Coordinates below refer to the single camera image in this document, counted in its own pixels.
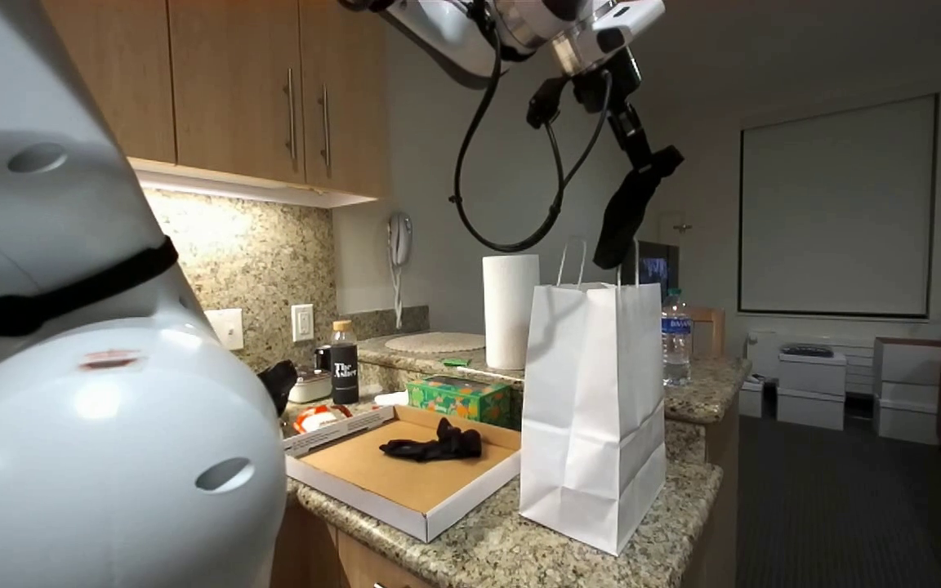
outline ceiling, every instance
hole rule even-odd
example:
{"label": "ceiling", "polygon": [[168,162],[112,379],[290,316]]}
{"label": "ceiling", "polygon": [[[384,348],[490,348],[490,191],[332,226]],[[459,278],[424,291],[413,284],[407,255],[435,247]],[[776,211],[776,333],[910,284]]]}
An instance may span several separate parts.
{"label": "ceiling", "polygon": [[941,53],[941,0],[666,0],[635,53],[660,103],[747,98]]}

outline electrical outlet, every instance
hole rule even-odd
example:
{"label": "electrical outlet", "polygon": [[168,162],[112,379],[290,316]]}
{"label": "electrical outlet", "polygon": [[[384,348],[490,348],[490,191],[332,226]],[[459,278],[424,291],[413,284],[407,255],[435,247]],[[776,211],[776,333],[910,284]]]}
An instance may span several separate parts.
{"label": "electrical outlet", "polygon": [[213,328],[217,328],[217,339],[227,347],[227,348],[243,348],[246,339],[243,339],[243,306],[219,306],[219,309],[207,309]]}
{"label": "electrical outlet", "polygon": [[313,339],[313,304],[290,304],[287,322],[290,322],[293,343]]}

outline bottle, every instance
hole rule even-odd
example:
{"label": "bottle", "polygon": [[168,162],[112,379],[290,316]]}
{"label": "bottle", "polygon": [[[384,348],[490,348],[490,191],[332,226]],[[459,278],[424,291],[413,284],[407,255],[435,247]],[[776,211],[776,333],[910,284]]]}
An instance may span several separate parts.
{"label": "bottle", "polygon": [[332,406],[360,402],[360,347],[354,343],[349,321],[332,321],[330,384]]}
{"label": "bottle", "polygon": [[676,387],[693,371],[693,316],[680,291],[665,306],[665,387]]}

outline whiteboard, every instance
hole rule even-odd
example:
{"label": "whiteboard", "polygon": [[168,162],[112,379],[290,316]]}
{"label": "whiteboard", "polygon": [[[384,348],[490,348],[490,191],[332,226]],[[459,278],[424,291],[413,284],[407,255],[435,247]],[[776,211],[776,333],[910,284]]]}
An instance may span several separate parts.
{"label": "whiteboard", "polygon": [[938,98],[743,129],[738,309],[927,316]]}

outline paper towel roll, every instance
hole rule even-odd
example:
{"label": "paper towel roll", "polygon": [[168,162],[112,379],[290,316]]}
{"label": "paper towel roll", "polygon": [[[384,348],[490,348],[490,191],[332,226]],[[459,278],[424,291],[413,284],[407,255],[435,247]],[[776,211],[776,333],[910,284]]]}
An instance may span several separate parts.
{"label": "paper towel roll", "polygon": [[490,369],[527,369],[527,335],[538,255],[490,255],[485,274],[485,355]]}

